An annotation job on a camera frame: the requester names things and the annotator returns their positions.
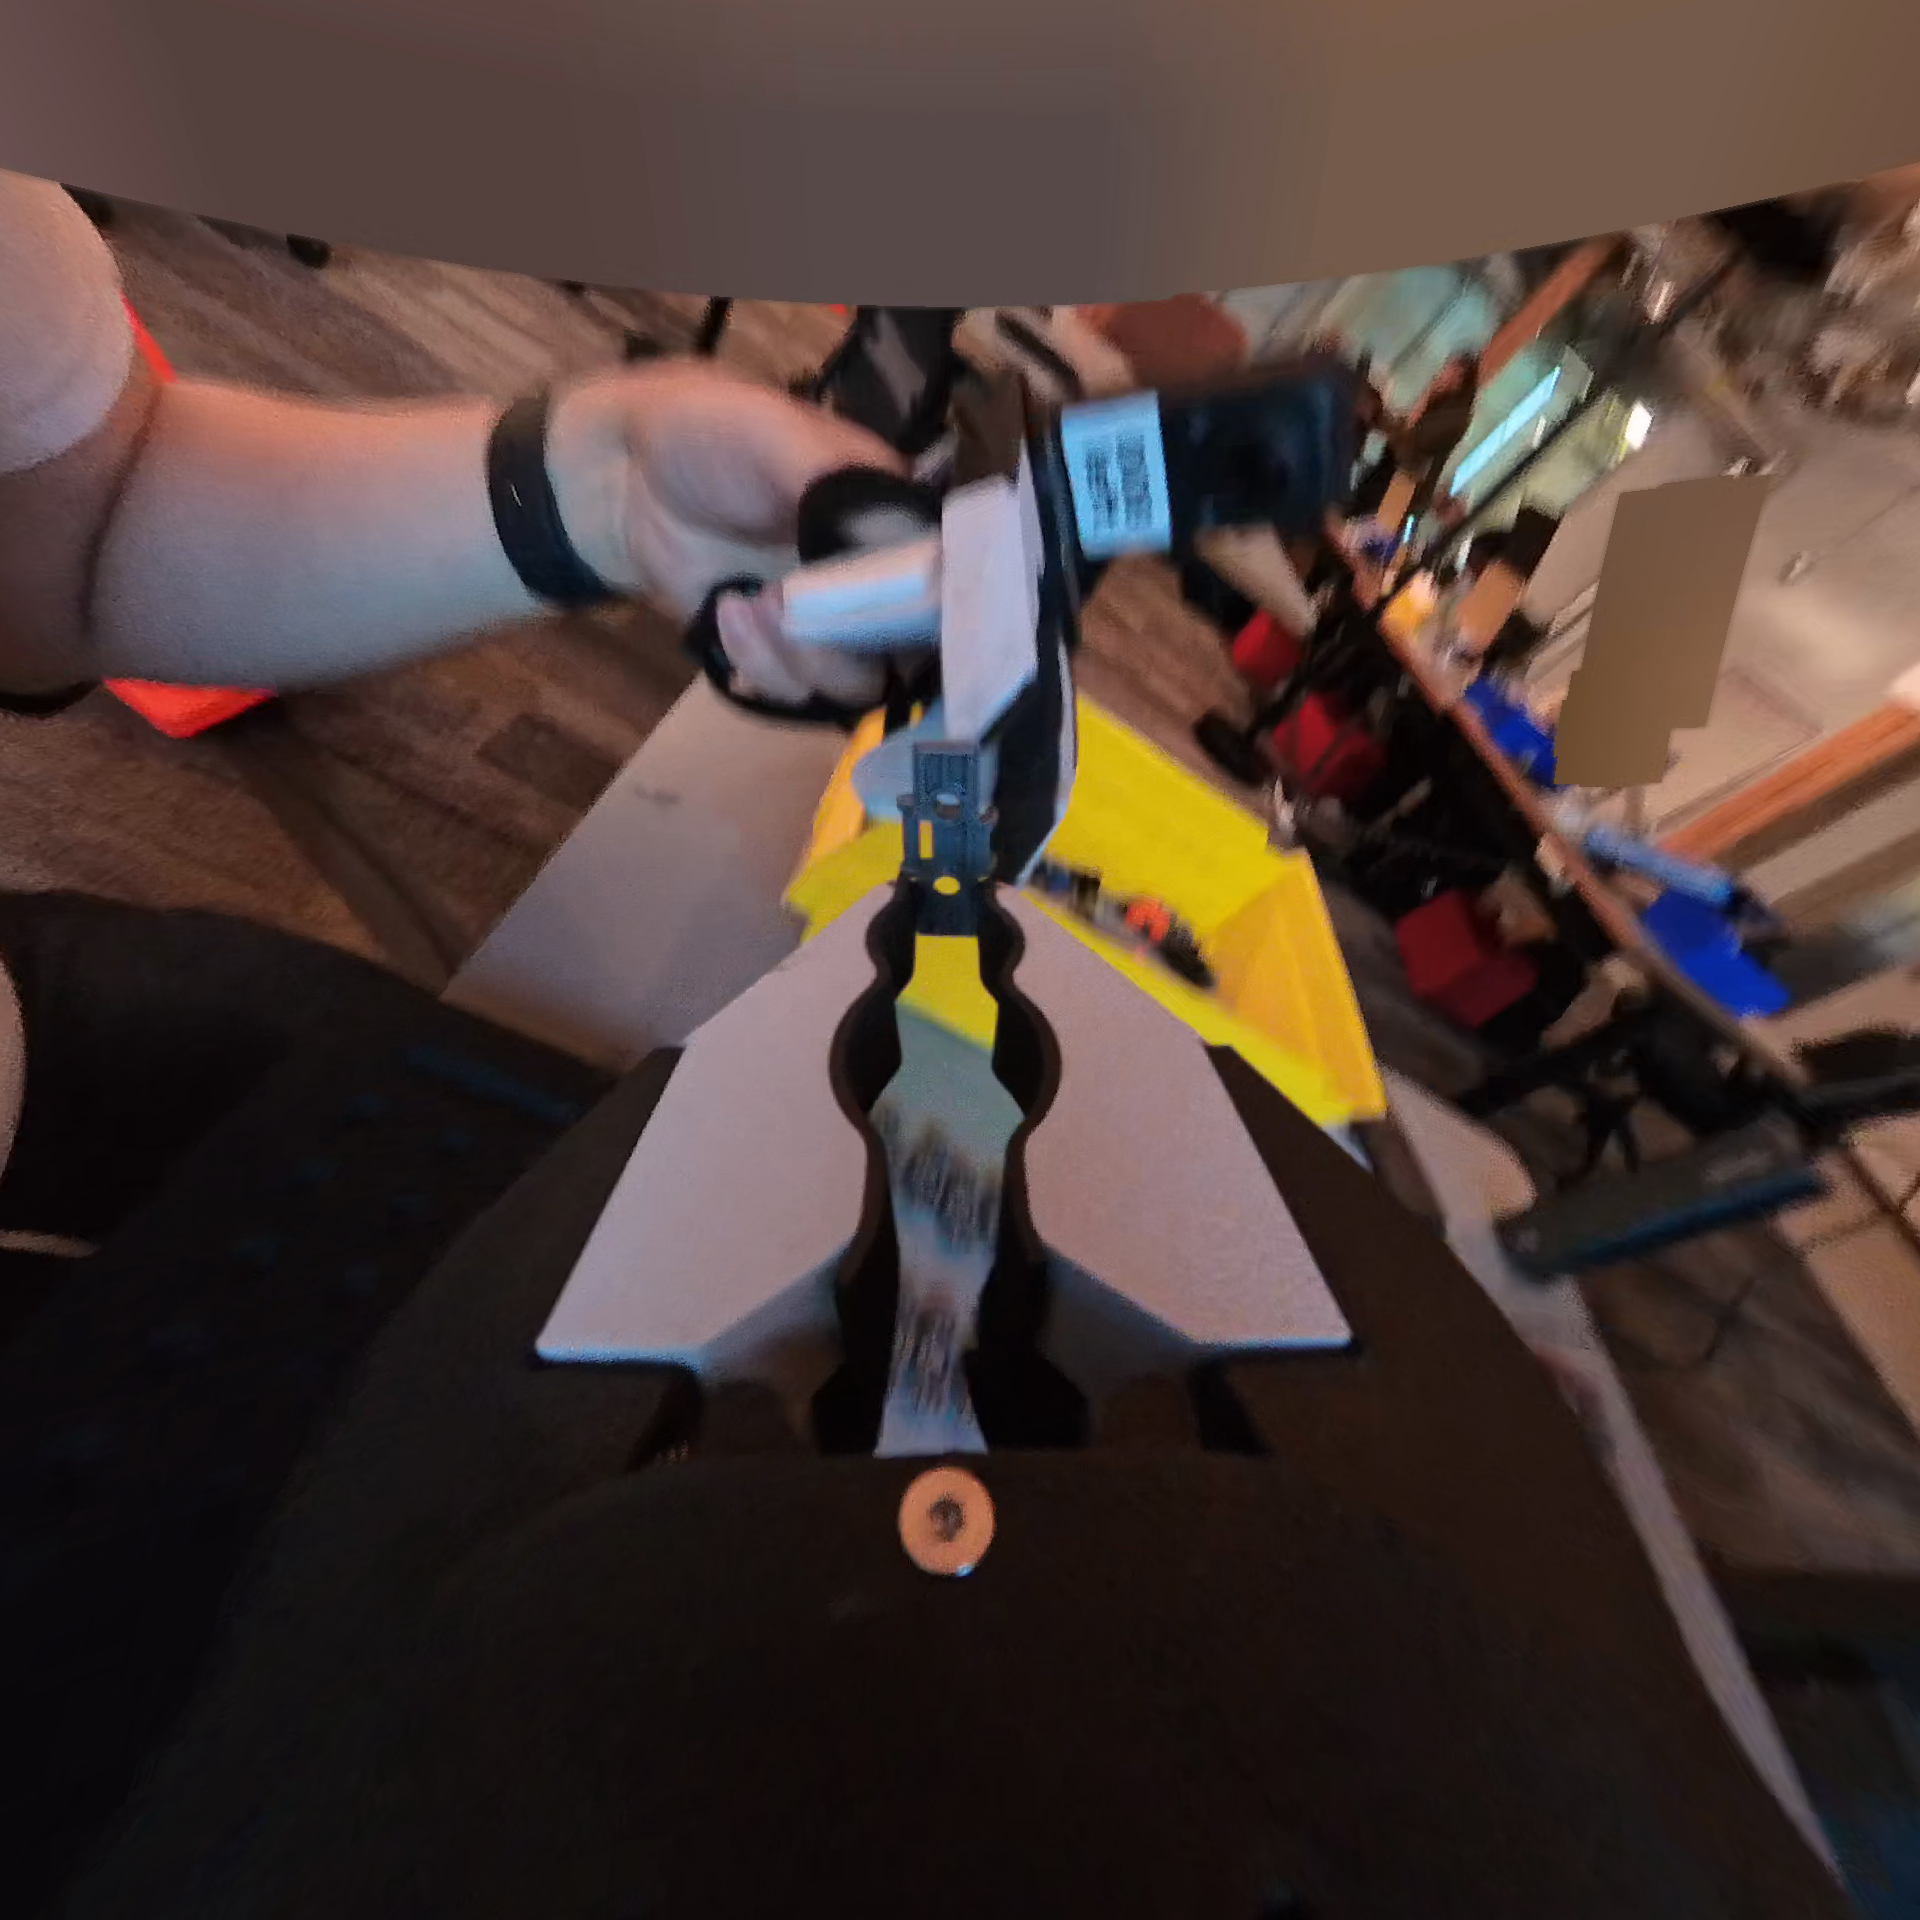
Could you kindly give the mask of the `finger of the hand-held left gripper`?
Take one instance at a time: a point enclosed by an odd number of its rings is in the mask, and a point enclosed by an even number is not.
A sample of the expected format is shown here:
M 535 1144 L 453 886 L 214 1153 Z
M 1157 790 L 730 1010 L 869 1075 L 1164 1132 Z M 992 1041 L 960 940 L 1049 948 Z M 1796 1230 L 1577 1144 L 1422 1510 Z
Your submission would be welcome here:
M 992 875 L 1004 885 L 1038 867 L 1071 800 L 1076 644 L 1076 604 L 1046 598 L 1030 641 L 992 669 Z
M 956 488 L 941 515 L 944 738 L 975 745 L 1040 669 L 1040 504 L 1030 470 Z

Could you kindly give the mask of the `person's left hand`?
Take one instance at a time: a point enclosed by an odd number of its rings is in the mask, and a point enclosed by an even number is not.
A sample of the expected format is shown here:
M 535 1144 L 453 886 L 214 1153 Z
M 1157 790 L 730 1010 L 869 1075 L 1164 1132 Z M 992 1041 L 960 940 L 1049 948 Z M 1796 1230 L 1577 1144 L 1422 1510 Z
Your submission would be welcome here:
M 800 498 L 829 473 L 908 473 L 865 429 L 700 361 L 585 374 L 556 389 L 543 462 L 567 539 L 607 586 L 681 618 L 722 584 L 716 627 L 742 690 L 871 705 L 876 656 L 790 641 L 773 580 L 800 560 Z

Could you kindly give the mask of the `grey desk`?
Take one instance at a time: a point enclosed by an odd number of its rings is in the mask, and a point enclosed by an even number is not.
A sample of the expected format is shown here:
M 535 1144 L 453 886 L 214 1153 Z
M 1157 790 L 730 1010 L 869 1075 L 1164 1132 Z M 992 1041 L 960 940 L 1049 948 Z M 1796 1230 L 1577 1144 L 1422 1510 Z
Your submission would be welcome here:
M 465 958 L 447 1002 L 599 1066 L 684 1043 L 800 944 L 782 897 L 848 741 L 765 723 L 688 688 Z M 1569 1406 L 1729 1733 L 1814 1856 L 1832 1846 L 1712 1590 L 1656 1457 L 1567 1282 L 1504 1274 L 1481 1174 L 1496 1153 L 1412 1098 L 1412 1164 L 1441 1234 Z

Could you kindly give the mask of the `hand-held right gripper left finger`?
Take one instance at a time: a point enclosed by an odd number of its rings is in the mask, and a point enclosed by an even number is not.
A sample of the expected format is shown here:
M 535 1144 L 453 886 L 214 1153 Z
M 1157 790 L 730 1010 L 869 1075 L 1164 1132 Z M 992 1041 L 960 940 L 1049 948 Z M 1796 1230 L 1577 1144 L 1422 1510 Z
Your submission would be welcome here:
M 873 1110 L 912 968 L 909 901 L 873 886 L 661 1059 L 538 1363 L 765 1385 L 820 1451 L 880 1451 L 900 1253 Z

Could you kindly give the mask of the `black wristband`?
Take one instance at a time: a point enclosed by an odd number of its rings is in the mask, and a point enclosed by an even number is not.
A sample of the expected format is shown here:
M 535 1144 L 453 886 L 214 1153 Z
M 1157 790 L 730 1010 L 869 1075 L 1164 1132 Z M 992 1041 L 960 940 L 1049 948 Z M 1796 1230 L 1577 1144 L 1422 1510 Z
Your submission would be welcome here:
M 546 459 L 551 389 L 511 401 L 490 424 L 484 450 L 486 506 L 502 560 L 543 609 L 585 612 L 624 597 L 567 533 Z

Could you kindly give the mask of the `red storage bin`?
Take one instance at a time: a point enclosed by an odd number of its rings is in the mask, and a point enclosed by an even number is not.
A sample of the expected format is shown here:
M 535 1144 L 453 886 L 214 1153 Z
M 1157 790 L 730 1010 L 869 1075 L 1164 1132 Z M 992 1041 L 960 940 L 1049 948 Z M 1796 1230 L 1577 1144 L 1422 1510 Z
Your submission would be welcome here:
M 1466 889 L 1447 889 L 1393 922 L 1409 995 L 1448 1021 L 1484 1030 L 1542 986 L 1537 960 L 1510 944 Z

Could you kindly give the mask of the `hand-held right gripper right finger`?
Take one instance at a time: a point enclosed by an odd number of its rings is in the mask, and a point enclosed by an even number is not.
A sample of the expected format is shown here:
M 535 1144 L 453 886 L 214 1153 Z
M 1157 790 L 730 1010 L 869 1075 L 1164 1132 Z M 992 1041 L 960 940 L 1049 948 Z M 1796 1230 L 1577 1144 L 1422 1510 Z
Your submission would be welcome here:
M 1348 1353 L 1353 1329 L 1213 1049 L 1007 889 L 978 922 L 1018 1120 L 975 1305 L 992 1449 L 1071 1449 L 1140 1376 Z

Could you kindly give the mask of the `person's left forearm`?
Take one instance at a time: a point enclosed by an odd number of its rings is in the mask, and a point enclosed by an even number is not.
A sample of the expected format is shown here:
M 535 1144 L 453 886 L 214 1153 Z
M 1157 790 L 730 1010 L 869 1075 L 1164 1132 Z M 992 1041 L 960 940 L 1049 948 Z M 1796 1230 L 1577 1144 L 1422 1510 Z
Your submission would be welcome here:
M 101 681 L 313 688 L 533 618 L 488 501 L 488 401 L 165 386 L 84 598 Z

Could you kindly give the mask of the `black power bank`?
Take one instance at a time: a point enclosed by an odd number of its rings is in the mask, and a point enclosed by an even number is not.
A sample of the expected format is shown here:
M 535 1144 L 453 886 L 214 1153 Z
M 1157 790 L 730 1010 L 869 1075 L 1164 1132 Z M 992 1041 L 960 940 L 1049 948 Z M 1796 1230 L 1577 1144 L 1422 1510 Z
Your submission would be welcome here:
M 1545 1197 L 1498 1219 L 1494 1240 L 1519 1274 L 1569 1278 L 1802 1206 L 1826 1190 L 1821 1168 L 1796 1148 L 1726 1138 Z

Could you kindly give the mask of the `blue storage bin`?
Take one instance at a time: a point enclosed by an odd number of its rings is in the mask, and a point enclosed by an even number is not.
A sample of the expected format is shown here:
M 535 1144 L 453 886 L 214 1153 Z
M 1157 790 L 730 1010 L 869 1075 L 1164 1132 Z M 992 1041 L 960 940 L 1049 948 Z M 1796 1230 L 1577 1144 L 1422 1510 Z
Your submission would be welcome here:
M 1789 1010 L 1791 993 L 1744 947 L 1729 906 L 1662 891 L 1639 924 L 1666 964 L 1727 1018 L 1774 1020 Z

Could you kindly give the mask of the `yellow plastic bin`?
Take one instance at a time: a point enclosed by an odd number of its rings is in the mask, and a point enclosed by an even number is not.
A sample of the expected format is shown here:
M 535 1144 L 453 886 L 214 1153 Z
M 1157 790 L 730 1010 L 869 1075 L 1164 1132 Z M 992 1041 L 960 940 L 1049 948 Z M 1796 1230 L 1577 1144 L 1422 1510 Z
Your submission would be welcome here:
M 1382 1117 L 1382 1076 L 1309 858 L 1270 848 L 1253 811 L 1085 694 L 1076 723 L 1076 781 L 1046 858 L 1183 922 L 1213 988 L 1194 990 L 1146 952 L 1028 893 L 1040 912 L 1202 1043 L 1233 1049 L 1322 1129 Z M 881 710 L 871 710 L 832 768 L 783 886 L 801 940 L 895 875 L 898 821 L 871 811 L 857 790 L 857 763 L 880 738 Z M 981 1049 L 994 1037 L 992 1002 L 957 941 L 917 962 L 903 1003 Z

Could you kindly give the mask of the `red storage box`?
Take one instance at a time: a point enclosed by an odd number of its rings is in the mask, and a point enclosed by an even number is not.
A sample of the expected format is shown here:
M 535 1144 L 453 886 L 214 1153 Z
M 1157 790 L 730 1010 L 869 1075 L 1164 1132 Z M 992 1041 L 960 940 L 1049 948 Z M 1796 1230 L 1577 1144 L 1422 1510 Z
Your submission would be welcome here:
M 277 697 L 263 688 L 201 688 L 130 680 L 109 680 L 103 684 L 103 692 L 151 731 L 172 741 L 225 729 L 244 715 L 277 705 Z

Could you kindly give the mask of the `person's white shirt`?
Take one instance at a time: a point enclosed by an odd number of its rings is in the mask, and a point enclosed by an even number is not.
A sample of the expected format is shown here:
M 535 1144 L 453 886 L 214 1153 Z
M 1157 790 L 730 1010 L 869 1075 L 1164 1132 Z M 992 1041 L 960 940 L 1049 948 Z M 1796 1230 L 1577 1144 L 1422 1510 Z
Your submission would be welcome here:
M 81 209 L 49 181 L 2 173 L 2 475 L 81 444 L 135 361 L 122 282 Z

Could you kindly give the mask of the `grey track link piece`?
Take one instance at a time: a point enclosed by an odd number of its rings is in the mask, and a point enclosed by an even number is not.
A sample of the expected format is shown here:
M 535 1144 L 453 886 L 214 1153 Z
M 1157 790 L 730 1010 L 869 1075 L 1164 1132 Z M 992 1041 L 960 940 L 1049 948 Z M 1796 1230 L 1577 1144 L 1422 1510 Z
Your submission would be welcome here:
M 928 906 L 960 908 L 994 877 L 992 795 L 983 750 L 921 741 L 900 802 L 903 875 Z

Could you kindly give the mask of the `pile of mixed building parts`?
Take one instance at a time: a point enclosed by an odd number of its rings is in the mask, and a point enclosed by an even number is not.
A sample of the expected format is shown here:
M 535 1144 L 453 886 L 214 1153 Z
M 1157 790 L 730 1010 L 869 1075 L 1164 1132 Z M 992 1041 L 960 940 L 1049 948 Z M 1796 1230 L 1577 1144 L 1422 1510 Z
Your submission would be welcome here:
M 1210 993 L 1216 974 L 1197 941 L 1193 926 L 1158 898 L 1124 893 L 1097 870 L 1056 860 L 1040 860 L 1025 875 L 1025 886 L 1060 908 L 1081 926 L 1157 960 L 1185 986 Z

